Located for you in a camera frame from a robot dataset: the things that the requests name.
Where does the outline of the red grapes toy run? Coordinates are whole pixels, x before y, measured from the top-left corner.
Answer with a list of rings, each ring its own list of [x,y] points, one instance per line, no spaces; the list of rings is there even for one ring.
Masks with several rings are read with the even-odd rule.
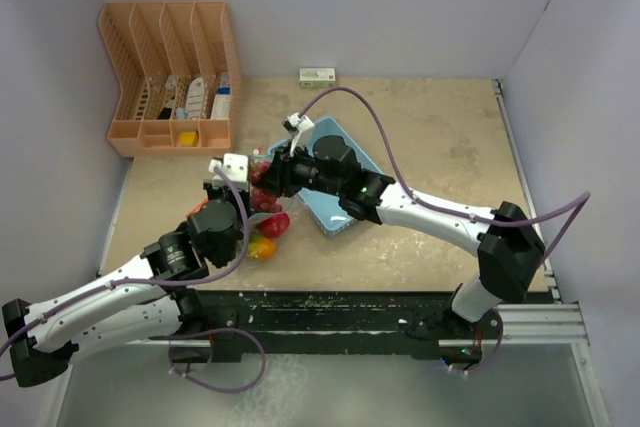
[[[269,168],[268,160],[252,160],[250,162],[250,207],[255,213],[276,214],[283,211],[283,207],[278,203],[278,198],[269,192],[259,188],[257,182],[262,174]]]

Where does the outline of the red apple toy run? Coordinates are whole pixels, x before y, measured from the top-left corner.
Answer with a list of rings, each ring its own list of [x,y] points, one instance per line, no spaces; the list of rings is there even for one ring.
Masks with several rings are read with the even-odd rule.
[[[290,226],[290,218],[286,212],[276,213],[257,224],[260,235],[268,239],[281,237]]]

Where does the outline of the yellow lemon toy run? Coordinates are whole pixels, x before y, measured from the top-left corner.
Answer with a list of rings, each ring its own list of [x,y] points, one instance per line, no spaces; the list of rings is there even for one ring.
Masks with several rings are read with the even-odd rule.
[[[247,256],[256,261],[270,259],[276,252],[277,246],[274,240],[254,235],[250,238]]]

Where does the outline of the clear zip top bag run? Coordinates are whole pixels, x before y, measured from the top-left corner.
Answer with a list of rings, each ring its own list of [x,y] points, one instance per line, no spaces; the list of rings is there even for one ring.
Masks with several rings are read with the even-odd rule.
[[[275,240],[288,230],[290,217],[276,196],[253,185],[269,166],[264,157],[236,153],[210,161],[207,199],[186,218],[191,244],[201,258],[222,268],[244,243],[252,259],[266,260],[275,253]]]

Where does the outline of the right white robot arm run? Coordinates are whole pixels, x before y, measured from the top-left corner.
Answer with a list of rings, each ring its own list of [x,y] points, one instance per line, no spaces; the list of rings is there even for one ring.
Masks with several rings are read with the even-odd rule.
[[[302,189],[330,195],[355,220],[418,231],[476,257],[478,274],[457,289],[444,316],[456,338],[469,337],[499,303],[523,301],[545,254],[519,206],[480,208],[409,193],[393,177],[363,167],[336,135],[318,139],[311,149],[276,148],[255,185],[276,197]]]

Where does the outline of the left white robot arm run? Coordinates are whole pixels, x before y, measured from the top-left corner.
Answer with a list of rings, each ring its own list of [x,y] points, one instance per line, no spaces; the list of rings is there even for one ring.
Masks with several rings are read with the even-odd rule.
[[[212,327],[194,287],[225,277],[248,249],[247,181],[216,177],[206,202],[178,227],[110,274],[49,301],[14,299],[2,308],[14,380],[22,388],[46,383],[72,363],[132,340],[180,335],[194,339]]]

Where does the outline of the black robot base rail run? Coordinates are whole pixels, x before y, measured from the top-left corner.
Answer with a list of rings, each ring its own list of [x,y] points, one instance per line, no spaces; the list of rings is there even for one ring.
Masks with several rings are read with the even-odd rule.
[[[180,361],[246,354],[403,355],[476,363],[502,334],[497,312],[469,323],[449,309],[451,293],[375,291],[206,291],[171,295]]]

